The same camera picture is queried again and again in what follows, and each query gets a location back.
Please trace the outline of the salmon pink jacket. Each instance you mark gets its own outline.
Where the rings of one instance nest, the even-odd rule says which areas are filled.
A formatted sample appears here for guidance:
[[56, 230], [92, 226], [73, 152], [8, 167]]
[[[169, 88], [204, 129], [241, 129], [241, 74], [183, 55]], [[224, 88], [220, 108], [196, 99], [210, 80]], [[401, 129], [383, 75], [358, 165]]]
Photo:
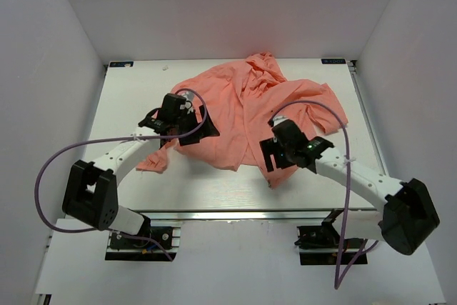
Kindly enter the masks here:
[[348, 123], [328, 84], [287, 80], [268, 52], [214, 66], [176, 84], [172, 92], [182, 88], [199, 94], [194, 104], [207, 106], [219, 136], [189, 146], [172, 141], [148, 155], [137, 170], [164, 172], [169, 164], [168, 150], [173, 148], [217, 169], [236, 171], [241, 165], [257, 166], [268, 185], [276, 188], [297, 170], [295, 166], [272, 172], [266, 169], [260, 143], [271, 137], [268, 120], [276, 110], [280, 109], [310, 139], [318, 131], [332, 134]]

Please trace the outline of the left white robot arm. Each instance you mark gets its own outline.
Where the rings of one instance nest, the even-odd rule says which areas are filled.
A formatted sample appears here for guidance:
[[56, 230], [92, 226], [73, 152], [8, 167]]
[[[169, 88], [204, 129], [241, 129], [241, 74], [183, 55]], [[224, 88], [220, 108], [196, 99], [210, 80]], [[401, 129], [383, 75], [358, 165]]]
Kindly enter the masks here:
[[162, 105], [150, 111], [119, 145], [93, 161], [79, 160], [69, 173], [62, 204], [65, 214], [99, 231], [126, 234], [136, 247], [149, 243], [149, 220], [142, 214], [119, 205], [118, 187], [127, 174], [173, 140], [182, 145], [218, 136], [206, 103], [194, 106], [200, 95], [191, 89], [179, 89], [165, 95]]

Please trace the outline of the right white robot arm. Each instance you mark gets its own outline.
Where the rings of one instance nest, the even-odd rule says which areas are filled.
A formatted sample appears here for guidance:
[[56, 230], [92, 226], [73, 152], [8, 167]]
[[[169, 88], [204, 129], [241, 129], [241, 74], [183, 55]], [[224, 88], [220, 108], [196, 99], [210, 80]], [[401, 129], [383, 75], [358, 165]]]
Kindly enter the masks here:
[[372, 211], [334, 209], [321, 222], [315, 239], [303, 239], [307, 249], [337, 247], [347, 239], [384, 241], [403, 255], [411, 255], [439, 226], [426, 185], [402, 181], [349, 161], [328, 140], [308, 139], [285, 116], [269, 121], [273, 132], [260, 146], [269, 172], [297, 166], [331, 179], [364, 198]]

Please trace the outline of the right blue corner label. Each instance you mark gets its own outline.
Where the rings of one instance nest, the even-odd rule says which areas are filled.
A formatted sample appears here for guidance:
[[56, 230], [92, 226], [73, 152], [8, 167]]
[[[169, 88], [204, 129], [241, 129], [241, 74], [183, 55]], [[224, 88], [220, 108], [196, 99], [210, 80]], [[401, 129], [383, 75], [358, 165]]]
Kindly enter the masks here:
[[337, 58], [323, 58], [321, 59], [321, 63], [325, 65], [346, 64], [346, 60]]

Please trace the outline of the blue corner label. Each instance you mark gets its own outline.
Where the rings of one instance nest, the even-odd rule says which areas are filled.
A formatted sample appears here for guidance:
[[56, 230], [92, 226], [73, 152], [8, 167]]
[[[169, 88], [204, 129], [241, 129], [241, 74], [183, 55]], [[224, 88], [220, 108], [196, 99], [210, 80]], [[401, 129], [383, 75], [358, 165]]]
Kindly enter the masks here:
[[321, 63], [325, 65], [346, 64], [346, 60], [337, 58], [323, 58], [321, 59]]
[[131, 68], [133, 65], [132, 61], [111, 61], [109, 68]]

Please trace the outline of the left blue corner label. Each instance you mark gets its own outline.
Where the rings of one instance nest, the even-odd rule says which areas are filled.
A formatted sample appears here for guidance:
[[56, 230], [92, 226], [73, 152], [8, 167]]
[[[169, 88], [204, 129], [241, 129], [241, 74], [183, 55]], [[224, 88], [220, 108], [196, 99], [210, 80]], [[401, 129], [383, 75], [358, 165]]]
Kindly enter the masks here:
[[131, 68], [133, 65], [132, 61], [111, 61], [109, 68]]

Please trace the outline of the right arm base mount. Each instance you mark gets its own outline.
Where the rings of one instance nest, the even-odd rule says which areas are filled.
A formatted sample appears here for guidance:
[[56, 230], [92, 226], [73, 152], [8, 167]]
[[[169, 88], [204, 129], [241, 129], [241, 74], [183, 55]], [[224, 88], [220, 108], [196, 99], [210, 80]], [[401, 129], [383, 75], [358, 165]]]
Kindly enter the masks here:
[[[332, 226], [342, 215], [343, 209], [334, 209], [319, 225], [297, 226], [298, 238], [294, 245], [298, 248], [301, 266], [335, 266], [337, 262], [339, 231]], [[362, 247], [362, 239], [345, 239], [341, 264], [348, 265]], [[366, 265], [368, 259], [362, 254], [355, 265]]]

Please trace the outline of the right aluminium rail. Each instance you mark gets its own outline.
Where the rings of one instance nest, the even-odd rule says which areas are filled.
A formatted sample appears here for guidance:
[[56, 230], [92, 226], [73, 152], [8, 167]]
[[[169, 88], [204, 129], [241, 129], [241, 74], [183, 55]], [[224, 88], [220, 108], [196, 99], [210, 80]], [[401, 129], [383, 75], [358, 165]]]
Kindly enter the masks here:
[[353, 86], [354, 86], [354, 89], [355, 89], [355, 92], [356, 92], [356, 95], [358, 98], [358, 102], [361, 107], [364, 121], [365, 121], [367, 129], [368, 129], [368, 135], [370, 136], [371, 144], [374, 149], [374, 153], [376, 156], [378, 166], [380, 167], [381, 171], [384, 174], [389, 176], [390, 173], [388, 170], [388, 166], [386, 165], [386, 160], [384, 159], [384, 155], [383, 155], [383, 152], [380, 147], [380, 142], [378, 140], [377, 133], [376, 133], [376, 130], [373, 125], [373, 120], [368, 111], [368, 100], [362, 92], [360, 77], [357, 72], [357, 62], [358, 62], [357, 60], [348, 60], [346, 63], [348, 65], [348, 70], [351, 75], [351, 79], [352, 79]]

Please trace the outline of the aluminium rail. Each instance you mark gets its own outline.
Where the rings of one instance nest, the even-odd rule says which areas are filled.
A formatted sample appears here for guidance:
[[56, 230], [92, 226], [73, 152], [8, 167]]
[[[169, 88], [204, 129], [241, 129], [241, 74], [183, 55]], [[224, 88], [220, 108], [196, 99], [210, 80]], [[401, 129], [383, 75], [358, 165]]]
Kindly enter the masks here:
[[305, 221], [324, 219], [331, 213], [331, 209], [311, 210], [270, 210], [252, 211], [150, 211], [144, 212], [151, 222], [185, 222], [185, 221]]
[[346, 63], [348, 65], [348, 70], [351, 75], [351, 79], [352, 79], [353, 86], [354, 86], [354, 89], [355, 89], [355, 92], [356, 92], [356, 95], [358, 98], [358, 102], [361, 107], [364, 121], [365, 121], [367, 129], [368, 129], [368, 135], [370, 136], [371, 144], [374, 149], [374, 153], [376, 156], [378, 166], [380, 167], [381, 171], [384, 174], [389, 176], [390, 173], [388, 170], [388, 166], [386, 165], [386, 160], [384, 159], [384, 155], [383, 155], [383, 152], [380, 147], [380, 142], [378, 140], [377, 133], [376, 133], [376, 130], [373, 125], [373, 120], [368, 111], [368, 100], [362, 92], [360, 77], [357, 72], [357, 62], [358, 62], [357, 60], [348, 60]]

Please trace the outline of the front aluminium rail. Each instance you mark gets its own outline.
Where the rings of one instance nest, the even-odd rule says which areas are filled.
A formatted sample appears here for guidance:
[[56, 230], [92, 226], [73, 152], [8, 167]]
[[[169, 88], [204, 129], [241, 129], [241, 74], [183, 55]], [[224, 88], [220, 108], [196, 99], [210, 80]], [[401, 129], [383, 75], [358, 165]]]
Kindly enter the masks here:
[[151, 222], [185, 222], [185, 221], [305, 221], [324, 219], [331, 213], [331, 209], [311, 210], [270, 210], [252, 211], [150, 211], [144, 212]]

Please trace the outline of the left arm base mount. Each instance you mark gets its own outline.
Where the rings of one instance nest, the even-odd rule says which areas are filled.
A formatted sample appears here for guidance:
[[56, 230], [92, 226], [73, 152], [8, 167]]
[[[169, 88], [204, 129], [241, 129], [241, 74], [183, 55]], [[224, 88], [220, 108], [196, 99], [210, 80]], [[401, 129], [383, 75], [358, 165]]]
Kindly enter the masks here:
[[106, 245], [106, 261], [172, 262], [178, 253], [181, 225], [175, 221], [150, 220], [138, 238], [112, 231]]

